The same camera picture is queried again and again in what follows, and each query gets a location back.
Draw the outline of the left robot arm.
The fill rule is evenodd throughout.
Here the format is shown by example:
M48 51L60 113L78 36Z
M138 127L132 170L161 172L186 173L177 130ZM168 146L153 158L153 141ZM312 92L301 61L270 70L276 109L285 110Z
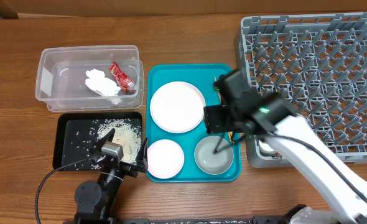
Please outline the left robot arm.
M123 147L112 142L114 134L114 130L110 131L90 148L90 161L101 167L101 173L96 182L89 180L77 187L74 223L118 223L118 218L111 214L111 207L124 177L136 178L138 173L147 172L148 140L134 153L132 164L122 161Z

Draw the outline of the large white plate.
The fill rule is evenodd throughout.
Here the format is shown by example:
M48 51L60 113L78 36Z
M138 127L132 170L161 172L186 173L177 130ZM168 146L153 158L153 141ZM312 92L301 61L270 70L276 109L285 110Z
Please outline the large white plate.
M164 131L181 134L200 124L205 106L205 99L197 87L187 82L170 82L153 94L150 114Z

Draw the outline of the grey-white bowl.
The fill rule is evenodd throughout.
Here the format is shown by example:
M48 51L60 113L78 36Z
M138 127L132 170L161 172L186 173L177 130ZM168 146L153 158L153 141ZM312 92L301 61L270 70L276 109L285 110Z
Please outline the grey-white bowl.
M218 154L213 154L214 148L220 139L219 136L207 136L203 138L196 146L194 158L197 166L205 173L219 175L226 172L234 161L234 152L231 145Z

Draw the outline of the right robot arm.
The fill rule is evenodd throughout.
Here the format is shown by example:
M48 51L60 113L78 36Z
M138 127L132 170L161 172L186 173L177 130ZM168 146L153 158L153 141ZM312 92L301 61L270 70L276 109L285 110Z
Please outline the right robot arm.
M285 157L319 192L330 211L297 205L280 223L367 223L367 181L353 172L312 131L289 100L261 96L239 70L213 82L221 98L204 108L207 133L255 137Z

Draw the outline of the white paper cup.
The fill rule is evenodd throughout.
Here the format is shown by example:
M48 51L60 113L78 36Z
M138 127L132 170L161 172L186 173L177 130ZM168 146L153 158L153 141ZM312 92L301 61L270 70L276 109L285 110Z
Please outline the white paper cup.
M277 152L273 150L268 144L258 141L259 151L263 156L275 156Z

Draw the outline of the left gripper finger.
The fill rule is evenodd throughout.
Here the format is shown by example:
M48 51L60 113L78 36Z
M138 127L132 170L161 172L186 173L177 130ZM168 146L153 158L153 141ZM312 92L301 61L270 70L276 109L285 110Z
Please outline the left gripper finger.
M112 128L105 136L103 136L101 139L97 140L97 142L95 143L95 149L101 149L102 146L106 143L106 142L111 142L114 138L114 134L115 134L115 129Z
M147 161L148 145L149 145L148 138L145 138L144 142L141 144L141 148L138 151L136 157L136 169L138 172L146 173L148 170L148 161Z

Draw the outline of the wooden chopstick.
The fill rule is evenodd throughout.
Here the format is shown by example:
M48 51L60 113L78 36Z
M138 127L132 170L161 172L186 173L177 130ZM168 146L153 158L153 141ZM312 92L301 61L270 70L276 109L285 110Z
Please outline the wooden chopstick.
M218 91L218 90L217 90L217 92L218 92L218 98L219 98L219 101L221 101L221 95L220 95L220 93L219 93L219 91ZM228 134L228 139L229 139L229 141L230 141L231 143L235 143L235 140L233 139L233 137L234 137L233 132L232 132L232 131L230 131L230 132L227 132L227 134Z

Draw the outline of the white napkin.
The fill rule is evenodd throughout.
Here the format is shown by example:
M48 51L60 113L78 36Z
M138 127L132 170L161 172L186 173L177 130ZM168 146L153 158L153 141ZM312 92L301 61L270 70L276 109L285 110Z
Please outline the white napkin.
M85 72L87 79L85 85L93 92L108 97L108 100L114 105L118 105L122 102L118 93L121 91L121 87L110 78L105 77L105 73L97 70L87 70Z

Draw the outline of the red snack wrapper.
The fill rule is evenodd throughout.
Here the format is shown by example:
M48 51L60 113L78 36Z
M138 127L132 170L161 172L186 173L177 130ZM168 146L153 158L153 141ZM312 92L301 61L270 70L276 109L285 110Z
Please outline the red snack wrapper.
M109 71L124 92L136 92L134 81L124 73L124 71L116 62L111 64Z

